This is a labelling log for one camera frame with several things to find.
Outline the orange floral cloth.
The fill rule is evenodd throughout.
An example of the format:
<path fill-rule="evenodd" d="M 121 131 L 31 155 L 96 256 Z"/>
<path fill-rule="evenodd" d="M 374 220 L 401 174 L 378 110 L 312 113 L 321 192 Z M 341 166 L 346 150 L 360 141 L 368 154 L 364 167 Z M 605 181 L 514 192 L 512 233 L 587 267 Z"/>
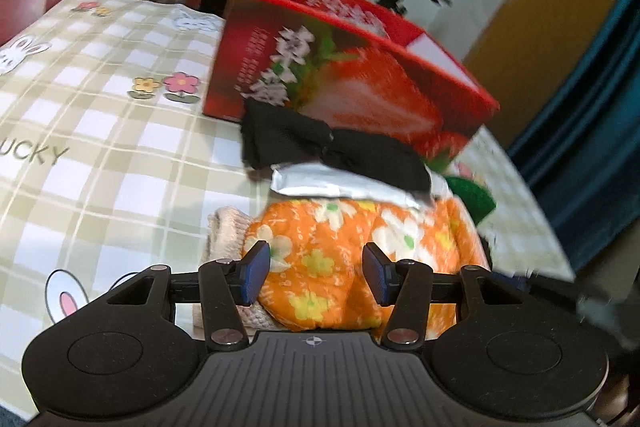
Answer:
<path fill-rule="evenodd" d="M 243 251 L 270 247 L 270 271 L 258 301 L 291 331 L 374 329 L 390 309 L 380 307 L 362 273 L 362 250 L 373 243 L 390 260 L 413 260 L 436 273 L 489 263 L 462 202 L 439 199 L 425 209 L 350 199 L 275 202 L 245 233 Z"/>

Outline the red strawberry cardboard box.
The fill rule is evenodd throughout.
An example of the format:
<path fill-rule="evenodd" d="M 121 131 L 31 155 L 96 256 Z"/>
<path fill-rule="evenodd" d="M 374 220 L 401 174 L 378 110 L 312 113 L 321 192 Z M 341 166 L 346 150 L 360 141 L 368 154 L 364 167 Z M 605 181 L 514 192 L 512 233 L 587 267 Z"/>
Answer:
<path fill-rule="evenodd" d="M 203 104 L 244 103 L 385 134 L 447 166 L 498 102 L 423 28 L 368 0 L 229 0 Z"/>

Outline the pink knitted cloth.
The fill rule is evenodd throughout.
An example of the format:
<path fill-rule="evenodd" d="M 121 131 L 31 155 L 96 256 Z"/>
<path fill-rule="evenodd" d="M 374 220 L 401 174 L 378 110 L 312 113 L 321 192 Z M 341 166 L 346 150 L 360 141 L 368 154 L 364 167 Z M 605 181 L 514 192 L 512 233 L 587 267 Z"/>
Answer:
<path fill-rule="evenodd" d="M 222 207 L 209 215 L 207 222 L 208 234 L 198 264 L 204 265 L 214 260 L 240 260 L 245 233 L 252 222 L 250 216 L 233 207 Z M 236 309 L 250 337 L 258 331 L 283 329 L 259 303 Z"/>

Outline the black bow tie cloth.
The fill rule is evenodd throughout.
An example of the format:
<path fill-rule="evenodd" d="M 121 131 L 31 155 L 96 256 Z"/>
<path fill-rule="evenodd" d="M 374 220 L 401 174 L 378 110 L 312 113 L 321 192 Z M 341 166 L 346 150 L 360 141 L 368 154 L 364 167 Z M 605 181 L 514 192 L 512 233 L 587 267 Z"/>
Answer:
<path fill-rule="evenodd" d="M 431 191 L 431 176 L 418 153 L 386 135 L 332 128 L 252 98 L 244 102 L 241 134 L 243 162 L 255 170 L 318 160 L 407 192 Z"/>

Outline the checkered bunny tablecloth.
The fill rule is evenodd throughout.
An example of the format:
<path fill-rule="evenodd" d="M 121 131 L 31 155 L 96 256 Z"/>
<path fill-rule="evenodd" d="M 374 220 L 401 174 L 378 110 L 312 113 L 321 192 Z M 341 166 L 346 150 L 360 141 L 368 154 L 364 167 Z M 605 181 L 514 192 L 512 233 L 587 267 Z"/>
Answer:
<path fill-rule="evenodd" d="M 207 218 L 252 222 L 275 202 L 272 169 L 244 164 L 239 121 L 204 114 L 224 21 L 183 5 L 62 0 L 1 48 L 1 405 L 35 415 L 21 363 L 53 323 L 127 275 L 200 266 Z M 573 276 L 536 200 L 477 130 L 439 172 L 485 179 L 479 225 L 502 272 Z"/>

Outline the green plush pouch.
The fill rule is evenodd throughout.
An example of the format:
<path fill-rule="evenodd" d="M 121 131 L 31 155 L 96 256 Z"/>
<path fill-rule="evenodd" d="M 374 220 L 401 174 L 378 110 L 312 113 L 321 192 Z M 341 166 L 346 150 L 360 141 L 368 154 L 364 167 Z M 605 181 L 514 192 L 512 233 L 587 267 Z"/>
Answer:
<path fill-rule="evenodd" d="M 454 195 L 458 196 L 468 210 L 474 225 L 479 225 L 497 207 L 487 187 L 463 176 L 445 176 Z"/>

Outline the wooden door panel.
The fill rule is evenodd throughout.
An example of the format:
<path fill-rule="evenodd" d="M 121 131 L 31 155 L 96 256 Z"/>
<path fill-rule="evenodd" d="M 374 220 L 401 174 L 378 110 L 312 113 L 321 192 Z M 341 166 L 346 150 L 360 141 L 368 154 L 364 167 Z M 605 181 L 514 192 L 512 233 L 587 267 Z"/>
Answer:
<path fill-rule="evenodd" d="M 506 0 L 464 64 L 499 102 L 488 128 L 509 146 L 576 66 L 615 0 Z"/>

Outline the blue curtain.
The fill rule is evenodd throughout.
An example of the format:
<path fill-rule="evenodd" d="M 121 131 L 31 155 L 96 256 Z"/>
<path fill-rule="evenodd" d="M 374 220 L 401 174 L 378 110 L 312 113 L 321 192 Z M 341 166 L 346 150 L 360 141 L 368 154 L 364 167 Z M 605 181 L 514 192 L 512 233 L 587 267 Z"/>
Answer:
<path fill-rule="evenodd" d="M 639 217 L 639 0 L 616 0 L 508 148 L 574 271 Z"/>

